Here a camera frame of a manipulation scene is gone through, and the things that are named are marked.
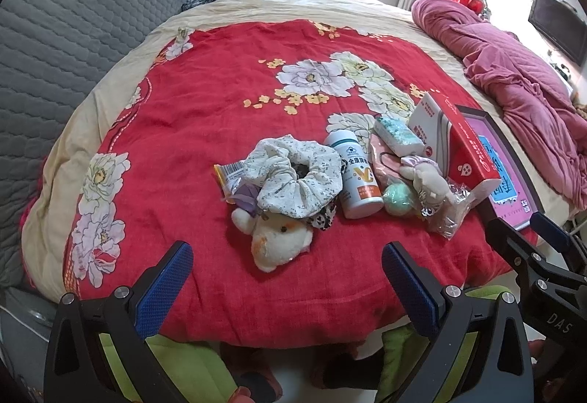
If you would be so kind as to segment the clear bag with brown item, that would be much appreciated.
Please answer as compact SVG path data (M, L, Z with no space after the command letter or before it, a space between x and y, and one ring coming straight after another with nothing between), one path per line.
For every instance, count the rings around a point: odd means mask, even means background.
M474 207L475 197L464 184L450 182L449 190L451 193L444 198L436 212L426 218L426 222L429 232L451 240Z

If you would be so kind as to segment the beige bear plush pink bow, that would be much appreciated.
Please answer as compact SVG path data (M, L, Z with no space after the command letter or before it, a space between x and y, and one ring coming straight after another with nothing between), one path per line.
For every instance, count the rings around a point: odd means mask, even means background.
M400 159L399 173L404 179L412 182L423 209L436 213L444 204L457 202L449 183L432 159L423 156L403 156Z

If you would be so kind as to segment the green sponge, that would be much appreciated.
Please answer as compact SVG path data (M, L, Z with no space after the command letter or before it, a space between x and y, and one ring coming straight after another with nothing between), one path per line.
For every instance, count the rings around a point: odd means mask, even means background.
M404 217L419 210L420 202L414 189L403 181L389 184L383 193L386 212L395 217Z

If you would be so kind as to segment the leopard print scrunchie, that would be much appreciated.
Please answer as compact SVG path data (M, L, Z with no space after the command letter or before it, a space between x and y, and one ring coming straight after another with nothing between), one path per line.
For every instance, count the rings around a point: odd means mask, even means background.
M332 226L335 214L336 203L334 200L331 200L329 204L321 208L316 214L306 218L306 223L320 231L325 231Z

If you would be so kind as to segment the white duck plush toy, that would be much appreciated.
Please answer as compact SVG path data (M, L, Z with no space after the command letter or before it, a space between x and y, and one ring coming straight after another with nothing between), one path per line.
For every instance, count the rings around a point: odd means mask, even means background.
M237 208L231 213L231 220L252 238L251 254L257 268L264 273L287 265L309 251L313 242L313 228L285 215L267 212L253 217Z

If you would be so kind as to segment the yellow white snack packet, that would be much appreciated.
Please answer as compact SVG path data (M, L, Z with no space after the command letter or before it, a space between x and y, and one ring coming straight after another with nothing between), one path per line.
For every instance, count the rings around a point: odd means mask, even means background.
M241 194L241 180L244 173L244 162L214 164L213 170L221 187L223 198L229 204L242 204L247 195Z

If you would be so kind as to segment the green tissue pack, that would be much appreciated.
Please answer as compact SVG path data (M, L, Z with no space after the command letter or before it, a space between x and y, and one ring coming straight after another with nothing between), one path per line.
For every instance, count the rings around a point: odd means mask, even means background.
M424 143L404 121L388 116L377 116L373 131L396 156L422 156Z

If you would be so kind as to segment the white floral scrunchie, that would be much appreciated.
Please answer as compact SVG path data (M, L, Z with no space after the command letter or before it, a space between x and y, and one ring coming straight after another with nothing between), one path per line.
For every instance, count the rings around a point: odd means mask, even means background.
M262 211L306 219L340 194L341 167L330 146L284 135L257 143L244 160L243 179L259 189Z

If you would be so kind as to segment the grey tray with pink book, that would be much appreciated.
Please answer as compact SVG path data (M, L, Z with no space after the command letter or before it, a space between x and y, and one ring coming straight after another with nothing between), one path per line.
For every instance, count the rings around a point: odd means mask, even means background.
M478 135L500 176L497 189L477 206L482 223L502 218L516 231L527 228L531 215L544 208L520 158L489 113L462 105L457 108Z

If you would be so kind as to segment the green garment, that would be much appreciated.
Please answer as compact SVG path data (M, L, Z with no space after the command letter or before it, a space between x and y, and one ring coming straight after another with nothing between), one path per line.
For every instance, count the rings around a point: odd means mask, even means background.
M508 289L487 285L467 292L469 297L496 299ZM123 396L132 402L142 402L121 363L119 354L108 334L99 336L109 367ZM157 334L145 340L149 349L188 402L253 402L244 395L236 397L237 386L225 363L207 343L180 343Z

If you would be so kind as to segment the red floral blanket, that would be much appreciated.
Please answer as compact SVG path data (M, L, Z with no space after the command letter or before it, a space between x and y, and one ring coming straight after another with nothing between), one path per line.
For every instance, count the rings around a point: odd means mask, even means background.
M164 335L294 348L363 340L403 316L380 265L391 240L444 284L485 285L508 267L475 211L452 238L420 215L343 213L382 194L360 154L375 122L410 118L426 93L474 101L394 34L312 20L185 32L91 158L66 290L105 297L183 240L194 261Z

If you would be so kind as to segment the pink crumpled quilt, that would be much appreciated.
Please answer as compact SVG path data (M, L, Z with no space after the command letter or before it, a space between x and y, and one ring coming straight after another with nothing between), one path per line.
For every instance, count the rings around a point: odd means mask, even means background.
M513 34L449 0L416 0L412 19L461 58L464 76L496 102L547 184L586 209L586 120L556 72Z

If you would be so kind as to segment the beige bed sheet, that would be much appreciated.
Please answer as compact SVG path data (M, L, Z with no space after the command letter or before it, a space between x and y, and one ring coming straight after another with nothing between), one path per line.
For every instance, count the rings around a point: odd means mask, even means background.
M185 26L208 30L232 23L293 19L393 35L420 47L496 121L533 181L547 216L563 224L573 215L572 205L548 186L503 122L500 108L464 77L460 60L417 27L409 11L378 0L218 0L177 14L156 27L109 70L74 110L44 164L40 196L22 231L23 265L37 291L51 302L64 294L65 245L88 163L157 53L177 30Z

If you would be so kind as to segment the grey quilted headboard cushion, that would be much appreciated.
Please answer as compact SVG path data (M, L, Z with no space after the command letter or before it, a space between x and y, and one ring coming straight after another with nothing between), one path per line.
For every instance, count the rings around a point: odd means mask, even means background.
M74 109L186 0L2 0L1 284L24 276L19 221Z

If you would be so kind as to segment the wall mounted television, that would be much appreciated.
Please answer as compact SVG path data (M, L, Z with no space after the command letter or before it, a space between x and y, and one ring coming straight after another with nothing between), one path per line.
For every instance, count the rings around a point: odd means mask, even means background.
M586 60L586 22L560 0L533 0L528 21L577 65Z

